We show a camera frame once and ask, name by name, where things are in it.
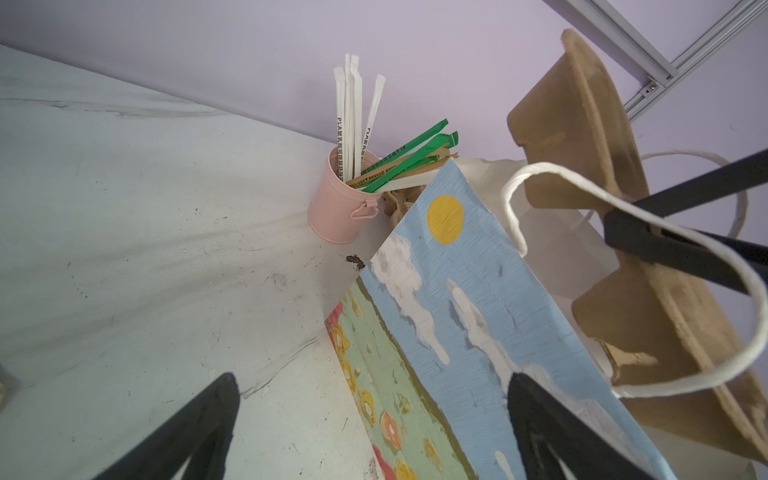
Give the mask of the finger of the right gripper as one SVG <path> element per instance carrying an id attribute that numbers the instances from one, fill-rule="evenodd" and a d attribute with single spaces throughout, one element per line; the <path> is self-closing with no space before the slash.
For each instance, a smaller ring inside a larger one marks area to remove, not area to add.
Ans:
<path id="1" fill-rule="evenodd" d="M 636 203 L 639 208 L 666 217 L 734 195 L 735 217 L 745 218 L 749 206 L 747 191 L 767 183 L 766 150 L 733 162 L 712 152 L 683 149 L 644 154 L 641 159 L 673 155 L 709 160 L 718 166 L 718 169 L 644 198 Z"/>
<path id="2" fill-rule="evenodd" d="M 669 230 L 653 233 L 651 225 L 612 210 L 604 218 L 606 243 L 645 262 L 657 263 L 746 294 L 740 276 L 710 250 Z"/>

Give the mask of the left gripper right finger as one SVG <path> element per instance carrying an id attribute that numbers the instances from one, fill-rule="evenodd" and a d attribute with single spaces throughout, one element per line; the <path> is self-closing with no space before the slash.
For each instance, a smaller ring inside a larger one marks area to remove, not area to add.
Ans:
<path id="1" fill-rule="evenodd" d="M 512 375 L 507 408 L 528 479 L 650 479 L 524 373 Z"/>

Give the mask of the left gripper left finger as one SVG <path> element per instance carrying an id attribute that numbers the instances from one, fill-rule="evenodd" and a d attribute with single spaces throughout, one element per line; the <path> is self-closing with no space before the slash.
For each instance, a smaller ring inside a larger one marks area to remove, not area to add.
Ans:
<path id="1" fill-rule="evenodd" d="M 221 479 L 233 439 L 240 393 L 233 373 L 220 375 L 99 479 Z"/>

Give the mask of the brown pulp cup carrier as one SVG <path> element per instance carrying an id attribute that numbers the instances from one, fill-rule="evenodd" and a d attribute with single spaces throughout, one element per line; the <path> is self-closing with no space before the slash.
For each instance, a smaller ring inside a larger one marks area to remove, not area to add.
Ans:
<path id="1" fill-rule="evenodd" d="M 564 53 L 509 113 L 544 209 L 600 216 L 618 269 L 573 304 L 608 356 L 615 394 L 641 424 L 755 460 L 767 459 L 767 398 L 752 366 L 767 345 L 765 247 L 673 225 L 673 214 L 767 180 L 758 152 L 651 194 L 615 85 L 574 30 Z"/>

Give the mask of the painted paper gift bag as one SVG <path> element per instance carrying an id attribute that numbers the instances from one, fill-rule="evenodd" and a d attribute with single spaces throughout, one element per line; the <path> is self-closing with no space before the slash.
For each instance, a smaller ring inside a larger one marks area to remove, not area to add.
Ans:
<path id="1" fill-rule="evenodd" d="M 650 427 L 765 462 L 767 399 L 753 373 L 683 396 L 615 396 L 707 370 L 739 339 L 702 280 L 626 254 L 565 316 L 505 228 L 501 191 L 519 168 L 447 163 L 327 319 L 372 468 L 387 479 L 522 478 L 507 406 L 516 374 L 656 478 L 674 473 Z"/>

